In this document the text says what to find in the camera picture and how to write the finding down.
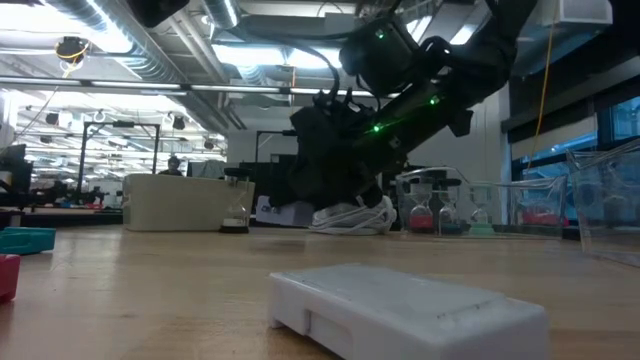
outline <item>teal container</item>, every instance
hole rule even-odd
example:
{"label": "teal container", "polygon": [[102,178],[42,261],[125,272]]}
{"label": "teal container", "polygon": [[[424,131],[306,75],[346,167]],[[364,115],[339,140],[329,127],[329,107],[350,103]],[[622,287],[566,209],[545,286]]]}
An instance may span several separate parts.
{"label": "teal container", "polygon": [[27,255],[53,250],[56,229],[8,227],[0,232],[0,254]]}

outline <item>acrylic box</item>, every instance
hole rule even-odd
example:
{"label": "acrylic box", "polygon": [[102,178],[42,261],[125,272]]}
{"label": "acrylic box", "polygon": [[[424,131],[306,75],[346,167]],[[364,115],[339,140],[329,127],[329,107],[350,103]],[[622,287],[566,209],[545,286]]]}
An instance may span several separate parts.
{"label": "acrylic box", "polygon": [[640,267],[640,140],[567,152],[586,253]]}

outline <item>white cable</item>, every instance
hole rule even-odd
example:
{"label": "white cable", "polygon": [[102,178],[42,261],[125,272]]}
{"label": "white cable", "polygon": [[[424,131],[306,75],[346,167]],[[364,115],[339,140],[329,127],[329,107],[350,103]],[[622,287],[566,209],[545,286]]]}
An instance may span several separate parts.
{"label": "white cable", "polygon": [[311,231],[332,235],[375,235],[389,231],[396,220],[397,212],[388,196],[373,209],[361,206],[342,214],[323,219],[322,216],[332,209],[339,209],[343,204],[316,212],[313,217]]}

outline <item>pink object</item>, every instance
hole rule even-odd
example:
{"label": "pink object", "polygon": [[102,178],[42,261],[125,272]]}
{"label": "pink object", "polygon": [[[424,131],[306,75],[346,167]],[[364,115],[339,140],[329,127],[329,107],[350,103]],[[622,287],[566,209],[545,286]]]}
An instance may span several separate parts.
{"label": "pink object", "polygon": [[414,215],[409,218],[411,229],[431,229],[433,228],[433,216]]}
{"label": "pink object", "polygon": [[0,304],[16,297],[20,257],[16,255],[0,255]]}

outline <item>black cable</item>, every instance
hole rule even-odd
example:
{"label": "black cable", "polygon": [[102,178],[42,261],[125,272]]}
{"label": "black cable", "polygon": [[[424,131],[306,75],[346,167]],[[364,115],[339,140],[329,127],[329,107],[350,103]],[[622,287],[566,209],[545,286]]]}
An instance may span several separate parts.
{"label": "black cable", "polygon": [[322,3],[322,5],[320,5],[320,7],[318,8],[318,12],[316,13],[316,17],[320,16],[320,11],[322,11],[322,9],[327,5],[327,4],[331,4],[333,6],[336,7],[336,9],[340,10],[340,14],[344,14],[344,10],[342,10],[342,8],[340,6],[338,6],[338,4],[334,3],[333,1],[325,1]]}
{"label": "black cable", "polygon": [[494,17],[496,18],[500,18],[500,8],[498,7],[498,3],[496,3],[496,0],[484,0],[487,3],[487,6],[489,7],[489,10],[491,10],[491,13],[493,14]]}
{"label": "black cable", "polygon": [[336,96],[338,95],[338,90],[340,90],[340,73],[338,73],[338,69],[336,69],[332,64],[331,61],[329,61],[329,59],[327,59],[324,55],[322,55],[320,52],[318,52],[317,50],[297,43],[295,41],[292,41],[291,39],[288,39],[286,37],[283,36],[278,36],[278,35],[274,35],[272,33],[255,33],[253,31],[251,31],[251,29],[246,29],[246,32],[249,33],[252,36],[255,37],[259,37],[259,38],[263,38],[265,40],[269,40],[269,41],[273,41],[275,43],[280,43],[282,45],[287,45],[290,46],[292,48],[298,49],[300,51],[304,51],[307,54],[313,55],[319,59],[321,59],[322,61],[324,61],[327,66],[329,67],[329,70],[331,71],[331,75],[333,76],[333,86],[331,87],[331,91],[329,92],[329,96],[331,97],[332,100],[335,100]]}
{"label": "black cable", "polygon": [[393,15],[396,13],[396,10],[398,10],[398,7],[400,6],[400,3],[402,3],[402,0],[396,0],[393,5],[391,5],[391,7],[389,8],[388,14],[389,15]]}
{"label": "black cable", "polygon": [[378,112],[379,112],[380,109],[382,109],[382,103],[380,102],[380,97],[374,94],[369,88],[362,85],[362,83],[360,82],[360,74],[356,75],[356,85],[358,85],[359,88],[365,91],[368,91],[371,95],[373,95],[374,98],[376,98],[376,102],[378,103]]}

